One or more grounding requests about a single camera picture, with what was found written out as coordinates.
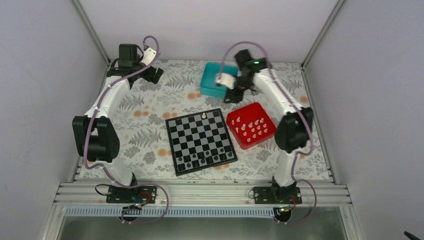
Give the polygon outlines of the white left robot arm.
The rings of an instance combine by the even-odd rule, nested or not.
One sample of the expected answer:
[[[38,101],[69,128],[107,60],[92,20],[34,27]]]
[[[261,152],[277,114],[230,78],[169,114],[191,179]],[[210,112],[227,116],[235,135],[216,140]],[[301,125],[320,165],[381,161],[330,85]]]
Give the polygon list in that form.
[[[164,71],[153,67],[159,56],[159,49],[147,44],[120,44],[118,58],[111,62],[99,96],[84,115],[72,120],[77,152],[83,158],[84,167],[102,169],[113,186],[121,187],[119,196],[128,203],[139,197],[140,190],[135,175],[118,159],[121,144],[113,119],[135,81],[144,79],[154,84],[159,81]]]

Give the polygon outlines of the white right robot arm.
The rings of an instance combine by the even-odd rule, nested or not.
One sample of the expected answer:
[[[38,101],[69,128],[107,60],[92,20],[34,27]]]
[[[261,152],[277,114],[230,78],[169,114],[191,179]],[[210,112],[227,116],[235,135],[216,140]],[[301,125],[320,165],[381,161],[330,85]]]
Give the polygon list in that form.
[[[239,74],[217,74],[215,83],[226,87],[226,104],[239,103],[244,92],[254,88],[271,103],[279,120],[274,140],[280,152],[272,179],[272,184],[277,186],[271,189],[270,195],[274,202],[282,204],[290,197],[288,186],[295,182],[295,152],[304,148],[312,137],[314,113],[311,107],[303,107],[290,95],[266,57],[254,59],[248,49],[243,49],[234,59]]]

